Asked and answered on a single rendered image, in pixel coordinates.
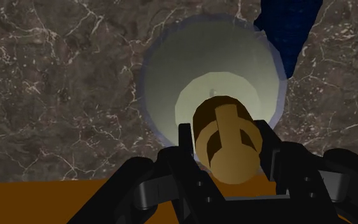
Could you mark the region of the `pale white bowl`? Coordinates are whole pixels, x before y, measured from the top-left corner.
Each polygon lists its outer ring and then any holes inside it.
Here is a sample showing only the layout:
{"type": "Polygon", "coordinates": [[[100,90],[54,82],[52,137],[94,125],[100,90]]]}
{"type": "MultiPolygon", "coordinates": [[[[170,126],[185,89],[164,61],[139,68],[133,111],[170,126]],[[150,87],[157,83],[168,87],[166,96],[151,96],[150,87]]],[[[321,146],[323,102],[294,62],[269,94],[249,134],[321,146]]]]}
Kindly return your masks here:
{"type": "Polygon", "coordinates": [[[228,95],[255,120],[279,122],[287,78],[278,50],[251,23],[227,14],[194,15],[163,30],[144,55],[141,113],[165,146],[206,99],[228,95]]]}

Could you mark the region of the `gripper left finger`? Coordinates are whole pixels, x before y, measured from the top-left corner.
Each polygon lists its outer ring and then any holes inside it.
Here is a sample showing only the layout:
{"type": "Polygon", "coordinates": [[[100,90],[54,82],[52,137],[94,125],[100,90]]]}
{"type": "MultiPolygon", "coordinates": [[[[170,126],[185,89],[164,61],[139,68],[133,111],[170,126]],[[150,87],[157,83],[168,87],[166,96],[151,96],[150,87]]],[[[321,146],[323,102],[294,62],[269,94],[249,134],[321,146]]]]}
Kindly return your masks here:
{"type": "Polygon", "coordinates": [[[226,200],[193,158],[191,126],[178,127],[179,144],[156,161],[132,157],[96,191],[67,224],[145,224],[171,202],[179,224],[223,224],[226,200]]]}

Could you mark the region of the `tan wooden cylinder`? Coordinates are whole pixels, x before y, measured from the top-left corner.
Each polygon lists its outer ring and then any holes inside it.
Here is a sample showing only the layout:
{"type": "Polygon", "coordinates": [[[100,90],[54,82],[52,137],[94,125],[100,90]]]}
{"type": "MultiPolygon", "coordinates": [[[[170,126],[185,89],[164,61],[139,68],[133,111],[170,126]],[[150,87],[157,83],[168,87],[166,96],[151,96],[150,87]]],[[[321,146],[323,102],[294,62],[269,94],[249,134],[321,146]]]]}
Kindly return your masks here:
{"type": "Polygon", "coordinates": [[[195,153],[220,182],[238,185],[258,173],[263,138],[256,122],[237,99],[214,96],[193,115],[195,153]]]}

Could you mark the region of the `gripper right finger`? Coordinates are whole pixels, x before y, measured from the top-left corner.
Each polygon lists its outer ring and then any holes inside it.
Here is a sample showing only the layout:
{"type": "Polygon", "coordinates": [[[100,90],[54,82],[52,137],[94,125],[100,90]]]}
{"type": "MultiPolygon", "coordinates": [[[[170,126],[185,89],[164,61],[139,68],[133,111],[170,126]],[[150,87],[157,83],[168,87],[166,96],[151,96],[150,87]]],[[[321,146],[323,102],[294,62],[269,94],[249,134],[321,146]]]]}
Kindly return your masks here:
{"type": "Polygon", "coordinates": [[[358,154],[333,148],[314,155],[300,143],[282,141],[264,120],[256,127],[263,138],[262,170],[277,194],[288,194],[275,210],[289,213],[284,222],[358,224],[358,154]]]}

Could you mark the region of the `dark blue cloth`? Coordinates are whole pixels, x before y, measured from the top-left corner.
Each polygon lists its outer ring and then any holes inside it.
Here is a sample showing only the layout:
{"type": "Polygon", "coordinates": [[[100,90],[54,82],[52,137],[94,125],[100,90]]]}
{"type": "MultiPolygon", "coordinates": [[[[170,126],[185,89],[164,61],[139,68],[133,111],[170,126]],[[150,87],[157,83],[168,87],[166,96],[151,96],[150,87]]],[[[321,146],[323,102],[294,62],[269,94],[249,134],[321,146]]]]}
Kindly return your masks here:
{"type": "Polygon", "coordinates": [[[286,78],[294,74],[298,56],[314,25],[323,0],[261,0],[254,25],[278,50],[286,78]]]}

